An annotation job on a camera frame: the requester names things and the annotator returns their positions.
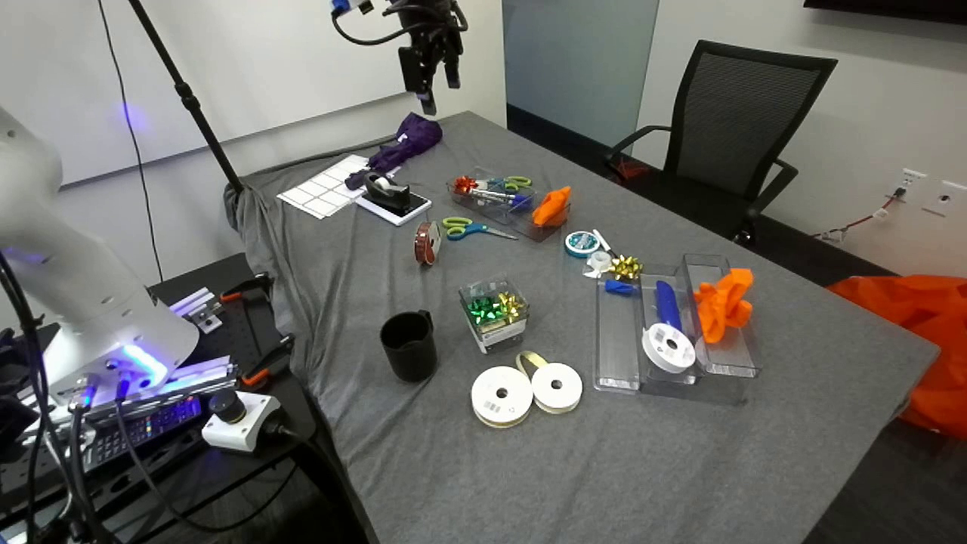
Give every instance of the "metal stand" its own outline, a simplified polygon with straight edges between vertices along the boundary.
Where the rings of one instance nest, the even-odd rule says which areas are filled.
[[[223,177],[229,180],[229,187],[223,189],[226,200],[226,217],[236,227],[236,203],[239,192],[244,189],[244,183],[239,180],[229,156],[223,153],[208,119],[204,114],[204,103],[195,98],[190,84],[183,79],[174,54],[167,51],[167,45],[161,43],[161,34],[156,31],[143,0],[130,0],[134,12],[138,14],[156,51],[161,54],[164,65],[170,69],[174,82],[176,82],[176,93],[183,98],[183,106],[190,111],[195,125],[204,130],[208,150],[216,153]]]

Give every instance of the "tape roll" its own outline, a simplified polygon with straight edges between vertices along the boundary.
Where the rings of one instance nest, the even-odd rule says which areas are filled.
[[[535,404],[545,413],[569,413],[580,404],[584,382],[566,363],[548,363],[532,375]]]
[[[474,417],[491,429],[510,429],[532,410],[532,382],[510,366],[492,366],[471,387]]]
[[[694,344],[669,322],[653,322],[641,331],[643,352],[669,375],[684,375],[694,366]]]
[[[594,230],[575,230],[566,235],[566,250],[579,261],[587,261],[598,250],[598,235]]]

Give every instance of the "wall outlet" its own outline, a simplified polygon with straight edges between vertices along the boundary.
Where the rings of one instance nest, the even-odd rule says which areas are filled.
[[[929,173],[902,168],[902,177],[888,187],[888,192],[904,189],[904,200],[914,200],[914,192],[920,192],[925,183],[929,183]]]
[[[931,183],[923,195],[923,208],[936,217],[950,217],[957,203],[967,203],[967,183],[957,180]]]

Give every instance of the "purple object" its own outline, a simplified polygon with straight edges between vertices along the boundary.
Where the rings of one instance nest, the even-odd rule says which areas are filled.
[[[406,114],[406,122],[395,130],[395,139],[380,147],[377,153],[369,156],[369,168],[386,175],[395,165],[402,165],[406,161],[430,150],[433,144],[440,144],[444,139],[444,130],[440,122],[419,119],[419,114]]]

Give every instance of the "orange toy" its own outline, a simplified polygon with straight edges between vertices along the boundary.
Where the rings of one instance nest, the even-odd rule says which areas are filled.
[[[532,224],[537,230],[562,227],[569,224],[569,211],[571,211],[571,187],[566,183],[545,192],[542,204],[532,211]]]
[[[716,285],[700,285],[694,289],[700,337],[707,344],[719,344],[730,325],[748,325],[752,316],[752,302],[748,302],[748,289],[752,288],[752,269],[731,269]]]

